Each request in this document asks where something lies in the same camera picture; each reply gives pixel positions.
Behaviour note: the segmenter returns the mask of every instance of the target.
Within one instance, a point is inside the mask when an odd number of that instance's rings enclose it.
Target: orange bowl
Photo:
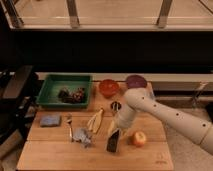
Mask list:
[[[100,82],[99,91],[104,97],[110,98],[118,93],[119,85],[114,80],[106,79]]]

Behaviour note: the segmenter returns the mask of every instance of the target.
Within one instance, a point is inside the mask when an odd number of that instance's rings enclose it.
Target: wooden table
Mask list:
[[[118,100],[124,103],[122,94],[126,90],[124,83],[119,83],[120,92],[111,99],[99,94],[93,83],[91,101],[87,109],[70,111],[40,110],[34,119],[25,143],[17,170],[35,171],[142,171],[173,170],[168,144],[162,123],[148,113],[140,113],[133,126],[118,143],[116,153],[106,151],[107,129],[112,120],[109,105]],[[105,109],[102,125],[97,135],[92,137],[92,146],[84,148],[82,144],[69,141],[69,126],[66,116],[72,113],[73,129],[85,127],[90,117],[101,107]],[[41,116],[60,113],[60,127],[41,128]],[[148,141],[142,148],[128,145],[128,138],[136,130],[143,130]]]

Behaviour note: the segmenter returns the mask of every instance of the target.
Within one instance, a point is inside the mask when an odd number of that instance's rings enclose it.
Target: green plastic bin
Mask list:
[[[79,87],[85,88],[85,99],[82,103],[63,103],[58,98],[61,88],[66,87],[70,92]],[[86,108],[89,104],[92,87],[91,75],[56,75],[46,77],[37,97],[37,104],[44,108]]]

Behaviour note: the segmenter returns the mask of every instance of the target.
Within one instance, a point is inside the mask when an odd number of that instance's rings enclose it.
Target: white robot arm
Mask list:
[[[128,89],[124,95],[126,105],[117,113],[115,123],[122,129],[131,126],[137,110],[145,111],[170,125],[192,142],[213,155],[212,123],[180,110],[160,104],[150,98],[145,88]]]

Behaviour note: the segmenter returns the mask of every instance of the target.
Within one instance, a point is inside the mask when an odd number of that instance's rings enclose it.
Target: metal spoon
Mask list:
[[[69,115],[67,116],[67,123],[68,123],[69,126],[70,126],[70,140],[71,140],[71,142],[73,142],[72,115],[71,115],[71,114],[69,114]]]

